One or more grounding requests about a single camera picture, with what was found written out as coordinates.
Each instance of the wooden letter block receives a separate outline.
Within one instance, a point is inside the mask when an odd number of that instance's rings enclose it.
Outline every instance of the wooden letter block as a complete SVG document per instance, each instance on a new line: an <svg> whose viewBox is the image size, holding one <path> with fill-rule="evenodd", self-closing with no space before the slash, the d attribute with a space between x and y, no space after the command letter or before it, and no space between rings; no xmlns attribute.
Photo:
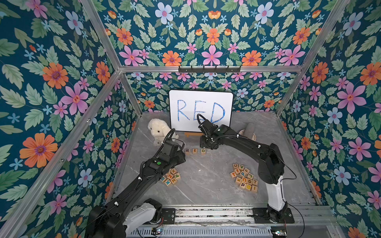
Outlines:
<svg viewBox="0 0 381 238"><path fill-rule="evenodd" d="M246 184L245 190L246 191L250 191L251 190L251 185L250 184Z"/></svg>
<svg viewBox="0 0 381 238"><path fill-rule="evenodd" d="M242 179L237 177L237 179L235 180L235 184L237 184L238 186L241 184L242 182Z"/></svg>
<svg viewBox="0 0 381 238"><path fill-rule="evenodd" d="M175 177L177 180L180 180L180 179L181 179L180 173L175 174L174 177Z"/></svg>
<svg viewBox="0 0 381 238"><path fill-rule="evenodd" d="M252 174L250 174L250 173L247 174L247 178L248 178L248 179L253 179L253 177L254 177L254 176L253 176Z"/></svg>
<svg viewBox="0 0 381 238"><path fill-rule="evenodd" d="M252 192L252 193L257 193L257 192L258 192L258 187L253 185L253 186L251 187L251 192Z"/></svg>
<svg viewBox="0 0 381 238"><path fill-rule="evenodd" d="M169 172L171 173L171 174L177 174L177 170L175 169L175 168L173 168L173 169L171 169L171 170L169 170Z"/></svg>
<svg viewBox="0 0 381 238"><path fill-rule="evenodd" d="M172 183L169 179L167 179L164 183L165 183L165 185L167 185L167 187L172 185Z"/></svg>
<svg viewBox="0 0 381 238"><path fill-rule="evenodd" d="M241 185L239 185L239 188L244 190L246 188L246 184L241 182Z"/></svg>

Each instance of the aluminum frame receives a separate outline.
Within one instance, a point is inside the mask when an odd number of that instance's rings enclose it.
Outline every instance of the aluminum frame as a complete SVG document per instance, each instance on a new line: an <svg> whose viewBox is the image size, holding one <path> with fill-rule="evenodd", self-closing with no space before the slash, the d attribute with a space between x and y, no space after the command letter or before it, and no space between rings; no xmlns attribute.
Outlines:
<svg viewBox="0 0 381 238"><path fill-rule="evenodd" d="M298 73L297 76L294 78L285 96L283 97L282 102L277 108L276 110L277 116L280 117L280 115L282 114L282 111L286 107L287 103L290 101L292 94L295 92L298 85L300 84L300 81L303 79L304 75L307 73L308 68L314 61L317 53L319 52L320 48L323 46L324 42L327 40L329 33L331 33L333 27L339 20L341 14L344 12L345 7L347 6L347 4L349 4L350 1L351 0L337 0L337 2L335 3L331 13L327 17L327 20L325 21L322 27L322 31L316 38L316 41L314 42L313 46L309 50L307 56L305 57L302 63L302 67L303 67L302 71Z"/></svg>
<svg viewBox="0 0 381 238"><path fill-rule="evenodd" d="M103 104L104 99L109 95L109 92L114 87L119 77L120 73L115 72L103 86L97 97L95 97L89 108L82 115L79 122L74 126L73 130L71 130L55 155L45 166L44 170L40 173L36 181L25 194L20 205L18 205L16 210L2 226L0 229L0 237L14 238L17 235L18 231L25 224L30 214L37 206L41 197L46 193L49 185L55 179L57 173L69 157L76 143L87 129L89 121L95 116Z"/></svg>

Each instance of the white plush toy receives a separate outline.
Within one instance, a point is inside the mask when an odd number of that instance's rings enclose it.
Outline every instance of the white plush toy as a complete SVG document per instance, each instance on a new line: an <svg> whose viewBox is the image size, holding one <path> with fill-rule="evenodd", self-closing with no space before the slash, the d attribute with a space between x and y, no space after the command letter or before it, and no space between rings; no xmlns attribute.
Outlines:
<svg viewBox="0 0 381 238"><path fill-rule="evenodd" d="M165 121L157 118L150 120L148 123L148 129L151 131L152 136L155 138L154 145L161 145L161 143L164 141L165 136L171 130ZM172 138L178 139L179 135L174 133Z"/></svg>

